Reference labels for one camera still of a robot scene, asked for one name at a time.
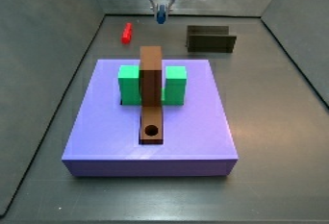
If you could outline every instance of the brown vertical board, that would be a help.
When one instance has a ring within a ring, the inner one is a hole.
[[[160,106],[162,53],[159,46],[140,48],[140,95],[142,105]]]
[[[140,144],[163,144],[162,107],[142,107]]]
[[[162,53],[159,46],[140,48],[140,144],[163,144]]]

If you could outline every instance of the green block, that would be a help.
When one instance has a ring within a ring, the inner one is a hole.
[[[140,105],[139,66],[123,65],[117,71],[117,84],[121,105]]]
[[[166,88],[160,89],[160,103],[162,105],[166,104]]]
[[[184,66],[166,67],[164,105],[183,105],[187,74]]]

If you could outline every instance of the gray table surface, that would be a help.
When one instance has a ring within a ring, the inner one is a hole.
[[[329,106],[329,0],[273,0],[262,20]]]
[[[130,45],[119,37],[134,23]],[[186,25],[228,25],[233,54],[187,54]],[[61,153],[97,59],[208,59],[239,161],[226,178],[81,178]],[[329,220],[329,115],[259,19],[107,17],[84,57],[5,221]]]
[[[0,216],[103,17],[95,0],[0,0]]]

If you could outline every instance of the red block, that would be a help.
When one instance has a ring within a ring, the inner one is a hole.
[[[120,37],[120,42],[124,44],[130,43],[131,35],[132,35],[132,24],[127,23]]]

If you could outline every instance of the purple box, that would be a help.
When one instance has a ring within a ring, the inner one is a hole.
[[[183,106],[163,107],[163,145],[140,145],[140,107],[120,106],[117,71],[139,60],[99,60],[61,160],[75,176],[218,176],[238,160],[208,61],[184,66]]]

